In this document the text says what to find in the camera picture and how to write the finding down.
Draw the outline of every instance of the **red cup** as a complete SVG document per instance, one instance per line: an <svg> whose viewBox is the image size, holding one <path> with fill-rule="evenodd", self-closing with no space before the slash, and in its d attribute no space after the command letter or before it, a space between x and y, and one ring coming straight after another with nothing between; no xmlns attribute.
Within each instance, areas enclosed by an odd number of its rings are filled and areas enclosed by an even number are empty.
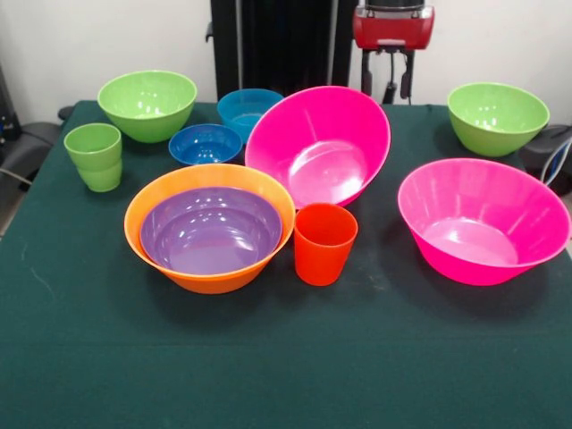
<svg viewBox="0 0 572 429"><path fill-rule="evenodd" d="M329 286L340 277L358 235L358 221L334 204L311 204L296 214L296 274L312 286Z"/></svg>

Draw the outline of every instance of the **purple bowl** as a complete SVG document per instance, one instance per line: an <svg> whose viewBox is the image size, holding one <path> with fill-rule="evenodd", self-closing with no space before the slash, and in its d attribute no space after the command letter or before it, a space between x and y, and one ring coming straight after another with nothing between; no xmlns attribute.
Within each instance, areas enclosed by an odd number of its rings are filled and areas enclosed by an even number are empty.
<svg viewBox="0 0 572 429"><path fill-rule="evenodd" d="M282 235L282 219L265 199L242 189L212 187L174 195L149 212L141 246L179 273L212 275L264 259Z"/></svg>

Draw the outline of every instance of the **green cup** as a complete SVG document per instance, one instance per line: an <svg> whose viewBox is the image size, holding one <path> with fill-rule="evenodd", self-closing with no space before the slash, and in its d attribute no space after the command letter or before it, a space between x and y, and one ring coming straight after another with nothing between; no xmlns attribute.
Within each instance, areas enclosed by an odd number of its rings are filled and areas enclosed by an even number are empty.
<svg viewBox="0 0 572 429"><path fill-rule="evenodd" d="M94 192L107 192L119 186L122 134L113 125L82 125L65 136L63 145L88 188Z"/></svg>

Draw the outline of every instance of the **plastic cup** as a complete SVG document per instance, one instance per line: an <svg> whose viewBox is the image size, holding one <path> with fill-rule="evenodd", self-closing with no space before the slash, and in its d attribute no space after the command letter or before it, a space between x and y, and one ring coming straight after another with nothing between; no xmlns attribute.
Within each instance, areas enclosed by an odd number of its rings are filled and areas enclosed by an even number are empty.
<svg viewBox="0 0 572 429"><path fill-rule="evenodd" d="M312 286L329 286L340 277L358 235L358 221L333 204L311 204L296 215L296 274Z"/></svg>
<svg viewBox="0 0 572 429"><path fill-rule="evenodd" d="M108 123L71 130L63 140L81 179L94 192L119 186L122 177L122 134Z"/></svg>

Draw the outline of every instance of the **plastic bowl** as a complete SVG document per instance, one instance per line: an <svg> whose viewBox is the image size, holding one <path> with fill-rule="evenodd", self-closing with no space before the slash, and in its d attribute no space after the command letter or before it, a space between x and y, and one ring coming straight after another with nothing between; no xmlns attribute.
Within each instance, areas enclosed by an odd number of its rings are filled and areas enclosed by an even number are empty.
<svg viewBox="0 0 572 429"><path fill-rule="evenodd" d="M246 144L260 117L283 98L269 89L239 89L221 98L216 109L223 124L238 132Z"/></svg>
<svg viewBox="0 0 572 429"><path fill-rule="evenodd" d="M276 249L264 259L237 271L215 275L179 273L153 262L141 247L139 232L147 214L159 203L180 192L211 186L225 186L253 192L267 200L282 220L282 236ZM225 293L251 282L286 244L294 229L294 203L288 191L275 179L257 170L235 164L204 164L185 167L155 179L130 202L125 213L125 237L135 254L187 290Z"/></svg>
<svg viewBox="0 0 572 429"><path fill-rule="evenodd" d="M500 83L470 83L454 89L447 102L453 130L470 151L505 156L519 150L548 123L543 101Z"/></svg>
<svg viewBox="0 0 572 429"><path fill-rule="evenodd" d="M241 149L242 141L236 132L211 123L180 130L169 141L171 156L183 165L226 163Z"/></svg>
<svg viewBox="0 0 572 429"><path fill-rule="evenodd" d="M141 246L157 264L188 274L220 274L270 255L282 221L257 194L199 188L167 198L147 215Z"/></svg>
<svg viewBox="0 0 572 429"><path fill-rule="evenodd" d="M426 261L454 281L505 282L558 255L570 239L560 199L525 172L482 159L445 159L414 170L398 194Z"/></svg>
<svg viewBox="0 0 572 429"><path fill-rule="evenodd" d="M296 208L345 206L382 169L390 142L387 116L371 97L317 87L270 109L253 129L245 159L282 183Z"/></svg>
<svg viewBox="0 0 572 429"><path fill-rule="evenodd" d="M111 122L134 140L169 139L189 119L197 86L171 71L135 71L107 82L97 95Z"/></svg>

